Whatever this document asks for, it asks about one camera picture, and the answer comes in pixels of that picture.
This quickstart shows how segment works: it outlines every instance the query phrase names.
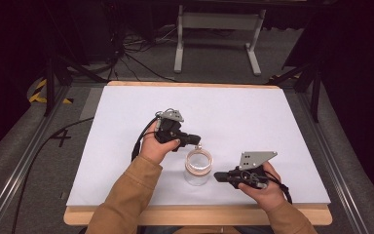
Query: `finger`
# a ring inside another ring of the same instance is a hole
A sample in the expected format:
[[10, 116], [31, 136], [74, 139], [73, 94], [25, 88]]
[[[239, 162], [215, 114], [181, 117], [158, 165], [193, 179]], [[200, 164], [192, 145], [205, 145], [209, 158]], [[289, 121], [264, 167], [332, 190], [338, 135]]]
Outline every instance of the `finger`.
[[254, 196], [257, 195], [257, 190], [248, 186], [247, 184], [244, 183], [239, 183], [239, 189], [245, 193], [247, 196], [251, 197], [254, 199]]
[[146, 133], [150, 133], [150, 132], [154, 132], [156, 130], [156, 126], [157, 126], [157, 120], [154, 121], [150, 127], [148, 128], [147, 132]]
[[274, 177], [276, 177], [279, 181], [281, 181], [281, 176], [276, 172], [275, 168], [269, 162], [263, 163], [263, 170], [269, 172]]
[[180, 139], [174, 139], [174, 140], [171, 140], [167, 143], [164, 143], [163, 144], [163, 148], [170, 152], [172, 151], [173, 149], [175, 149], [178, 145], [180, 144]]

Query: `table leg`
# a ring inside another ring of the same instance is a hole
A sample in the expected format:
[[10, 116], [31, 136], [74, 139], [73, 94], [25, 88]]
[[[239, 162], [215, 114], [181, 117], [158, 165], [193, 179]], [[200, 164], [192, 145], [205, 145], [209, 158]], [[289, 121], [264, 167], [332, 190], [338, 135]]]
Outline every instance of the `table leg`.
[[248, 59], [250, 60], [251, 68], [253, 69], [253, 74], [255, 76], [261, 75], [261, 70], [259, 63], [257, 62], [256, 54], [254, 53], [254, 48], [256, 47], [256, 42], [260, 34], [260, 30], [263, 25], [263, 19], [265, 17], [266, 10], [261, 10], [259, 13], [259, 17], [257, 23], [254, 27], [254, 34], [251, 43], [246, 43], [245, 48], [247, 50]]

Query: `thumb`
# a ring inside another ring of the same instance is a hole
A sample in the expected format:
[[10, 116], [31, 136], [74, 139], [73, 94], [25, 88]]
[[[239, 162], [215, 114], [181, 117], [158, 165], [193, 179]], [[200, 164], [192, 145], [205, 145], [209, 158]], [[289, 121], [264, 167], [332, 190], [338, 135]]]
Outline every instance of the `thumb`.
[[163, 144], [166, 151], [170, 152], [180, 144], [180, 139], [174, 139]]

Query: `hand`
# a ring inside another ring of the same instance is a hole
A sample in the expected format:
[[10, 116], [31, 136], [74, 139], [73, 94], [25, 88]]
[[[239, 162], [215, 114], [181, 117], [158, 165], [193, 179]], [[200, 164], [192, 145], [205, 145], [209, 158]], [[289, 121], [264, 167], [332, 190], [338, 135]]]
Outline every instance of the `hand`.
[[156, 138], [154, 137], [154, 130], [156, 128], [157, 121], [154, 122], [150, 128], [148, 128], [147, 132], [145, 132], [145, 136], [142, 141], [141, 145], [141, 152], [140, 155], [144, 157], [150, 158], [157, 164], [160, 164], [167, 153], [175, 149], [179, 144], [179, 139], [174, 139], [167, 143], [159, 143]]
[[[281, 181], [281, 176], [275, 171], [269, 162], [263, 164], [263, 169]], [[255, 189], [244, 183], [240, 183], [239, 189], [254, 199], [263, 211], [269, 212], [283, 203], [285, 199], [283, 192], [276, 183], [269, 182], [268, 184], [267, 188]]]

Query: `wooden table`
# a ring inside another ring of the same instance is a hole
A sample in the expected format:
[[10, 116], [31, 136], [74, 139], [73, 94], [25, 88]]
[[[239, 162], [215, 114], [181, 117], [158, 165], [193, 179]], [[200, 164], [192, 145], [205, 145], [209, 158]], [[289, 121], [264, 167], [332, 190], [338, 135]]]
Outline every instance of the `wooden table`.
[[[220, 87], [220, 88], [259, 88], [278, 89], [275, 86], [189, 84], [112, 81], [108, 86], [160, 86], [160, 87]], [[312, 225], [328, 225], [332, 215], [325, 204], [297, 204]], [[96, 207], [67, 207], [64, 221], [69, 225], [87, 225]], [[257, 205], [231, 206], [150, 206], [139, 218], [139, 225], [176, 225], [176, 226], [235, 226], [269, 225], [263, 210]]]

